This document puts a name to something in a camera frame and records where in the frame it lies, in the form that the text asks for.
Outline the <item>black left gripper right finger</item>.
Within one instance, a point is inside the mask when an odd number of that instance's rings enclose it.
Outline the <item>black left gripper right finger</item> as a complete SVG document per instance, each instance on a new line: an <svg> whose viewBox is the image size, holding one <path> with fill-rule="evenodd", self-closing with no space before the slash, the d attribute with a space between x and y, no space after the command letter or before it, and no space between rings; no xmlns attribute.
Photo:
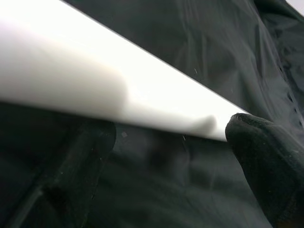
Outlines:
<svg viewBox="0 0 304 228"><path fill-rule="evenodd" d="M228 144L264 215L274 228L304 226L304 147L282 126L235 114Z"/></svg>

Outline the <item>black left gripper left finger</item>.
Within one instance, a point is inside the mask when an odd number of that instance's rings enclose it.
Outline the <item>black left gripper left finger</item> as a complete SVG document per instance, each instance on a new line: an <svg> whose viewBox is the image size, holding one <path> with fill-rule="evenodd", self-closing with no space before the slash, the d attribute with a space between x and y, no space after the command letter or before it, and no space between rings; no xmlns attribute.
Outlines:
<svg viewBox="0 0 304 228"><path fill-rule="evenodd" d="M74 129L15 209L14 227L84 227L115 140L113 122L87 121Z"/></svg>

